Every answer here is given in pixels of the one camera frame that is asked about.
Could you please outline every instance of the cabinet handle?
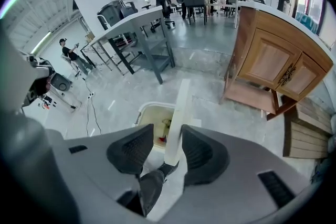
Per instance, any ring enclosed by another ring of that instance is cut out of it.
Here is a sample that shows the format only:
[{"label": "cabinet handle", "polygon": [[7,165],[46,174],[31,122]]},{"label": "cabinet handle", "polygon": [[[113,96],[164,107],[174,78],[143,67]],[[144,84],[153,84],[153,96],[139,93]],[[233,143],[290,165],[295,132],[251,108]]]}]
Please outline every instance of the cabinet handle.
[{"label": "cabinet handle", "polygon": [[291,65],[286,70],[285,74],[283,74],[281,79],[279,79],[278,84],[280,84],[281,86],[284,86],[289,81],[291,81],[295,70],[296,70],[296,67],[293,67],[293,64],[291,63]]}]

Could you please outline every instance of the wooden shelf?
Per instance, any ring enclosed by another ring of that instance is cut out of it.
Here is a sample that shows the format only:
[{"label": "wooden shelf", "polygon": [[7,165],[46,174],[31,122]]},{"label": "wooden shelf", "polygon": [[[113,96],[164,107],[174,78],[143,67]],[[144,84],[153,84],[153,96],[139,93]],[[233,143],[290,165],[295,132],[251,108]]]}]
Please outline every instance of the wooden shelf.
[{"label": "wooden shelf", "polygon": [[276,114],[273,94],[271,92],[237,80],[232,81],[230,78],[227,78],[226,83],[230,83],[230,87],[225,92],[226,98]]}]

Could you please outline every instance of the ceiling light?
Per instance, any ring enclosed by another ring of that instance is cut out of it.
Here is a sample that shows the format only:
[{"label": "ceiling light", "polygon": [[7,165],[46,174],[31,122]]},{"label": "ceiling light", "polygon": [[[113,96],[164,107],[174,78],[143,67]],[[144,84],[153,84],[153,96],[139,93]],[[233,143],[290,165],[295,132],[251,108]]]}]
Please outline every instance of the ceiling light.
[{"label": "ceiling light", "polygon": [[34,53],[37,51],[37,49],[39,48],[39,46],[43,43],[43,41],[46,40],[47,37],[49,37],[50,34],[51,34],[51,32],[48,32],[48,34],[46,34],[46,35],[44,36],[44,38],[41,39],[41,41],[40,41],[40,42],[36,45],[36,47],[32,50],[31,54],[34,54]]},{"label": "ceiling light", "polygon": [[16,1],[17,0],[5,0],[4,4],[2,5],[2,7],[0,9],[0,19],[2,19],[5,16],[7,11],[11,8],[11,6],[13,6],[13,4]]}]

